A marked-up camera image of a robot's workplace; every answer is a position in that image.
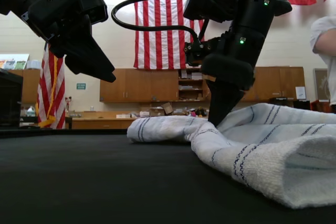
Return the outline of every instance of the wooden cabinet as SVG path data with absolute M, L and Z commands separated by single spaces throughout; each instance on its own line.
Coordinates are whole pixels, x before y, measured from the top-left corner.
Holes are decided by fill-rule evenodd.
M 280 68 L 281 96 L 296 100 L 296 87 L 304 87 L 304 70 L 302 67 Z
M 23 77 L 23 70 L 8 70 L 9 73 L 16 74 L 17 76 Z
M 254 84 L 250 90 L 245 92 L 244 97 L 242 98 L 242 101 L 244 102 L 253 102 L 258 100 L 258 95 L 256 91 L 256 85 Z
M 138 69 L 126 70 L 125 99 L 128 102 L 151 101 L 150 71 Z
M 114 83 L 100 82 L 102 102 L 151 102 L 178 101 L 179 82 L 190 84 L 190 80 L 179 81 L 177 70 L 146 71 L 138 69 L 116 69 Z M 302 67 L 257 67 L 256 81 L 242 98 L 246 102 L 267 102 L 271 98 L 296 99 L 295 87 L 304 87 Z M 204 101 L 211 100 L 206 82 L 199 83 Z
M 151 76 L 150 71 L 138 69 L 116 69 L 113 83 L 100 81 L 101 102 L 150 102 Z
M 113 74 L 116 80 L 111 82 L 100 81 L 101 102 L 123 102 L 126 95 L 126 69 L 116 69 Z
M 179 99 L 177 70 L 151 72 L 152 101 L 176 101 Z
M 202 89 L 203 89 L 203 100 L 205 102 L 210 102 L 211 101 L 211 91 L 208 85 L 206 84 L 205 80 L 203 81 Z
M 82 130 L 108 130 L 108 129 L 128 129 L 133 120 L 90 120 L 90 121 L 72 121 L 72 129 Z
M 37 88 L 40 82 L 39 69 L 23 71 L 22 103 L 35 104 L 37 102 Z
M 268 101 L 271 98 L 281 97 L 280 72 L 278 67 L 256 68 L 254 84 L 257 98 Z

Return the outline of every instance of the black table surface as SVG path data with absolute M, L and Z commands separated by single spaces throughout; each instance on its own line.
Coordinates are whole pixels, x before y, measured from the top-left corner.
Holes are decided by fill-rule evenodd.
M 204 165 L 183 144 L 125 135 L 0 139 L 0 222 L 336 223 L 291 210 Z

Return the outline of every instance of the cable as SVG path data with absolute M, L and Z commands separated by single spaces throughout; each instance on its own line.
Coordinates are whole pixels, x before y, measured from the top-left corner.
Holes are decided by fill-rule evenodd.
M 112 13 L 111 13 L 111 17 L 113 19 L 113 21 L 118 24 L 119 26 L 126 28 L 126 29 L 130 29 L 130 30 L 135 30 L 135 31 L 168 31 L 168 30 L 184 30 L 187 31 L 189 33 L 191 33 L 191 35 L 193 36 L 193 40 L 199 41 L 198 40 L 198 36 L 197 33 L 191 29 L 190 27 L 186 27 L 186 26 L 136 26 L 136 25 L 131 25 L 131 24 L 127 24 L 125 22 L 122 22 L 121 20 L 119 20 L 117 18 L 117 11 L 119 11 L 121 8 L 130 5 L 130 4 L 134 4 L 137 2 L 141 2 L 141 1 L 146 1 L 146 0 L 126 0 L 118 5 L 116 5 L 113 9 L 112 9 Z
M 208 24 L 209 24 L 209 19 L 206 18 L 206 19 L 204 20 L 202 29 L 201 29 L 201 31 L 199 32 L 199 35 L 198 35 L 198 39 L 199 39 L 200 41 L 201 41 L 201 40 L 203 39 L 203 37 L 204 37 L 205 30 L 206 30 L 206 27 L 208 26 Z

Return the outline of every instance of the person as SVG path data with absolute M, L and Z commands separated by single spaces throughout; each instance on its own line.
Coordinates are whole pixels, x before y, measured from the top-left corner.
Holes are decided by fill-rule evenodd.
M 336 16 L 327 16 L 316 20 L 311 26 L 310 45 L 315 54 L 319 54 L 328 65 L 328 86 L 330 106 L 336 114 Z

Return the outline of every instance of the towel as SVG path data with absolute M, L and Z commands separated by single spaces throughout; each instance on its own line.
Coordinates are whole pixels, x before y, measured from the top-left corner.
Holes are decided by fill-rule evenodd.
M 261 103 L 217 128 L 188 116 L 137 119 L 127 136 L 191 142 L 208 166 L 293 209 L 336 204 L 335 114 Z

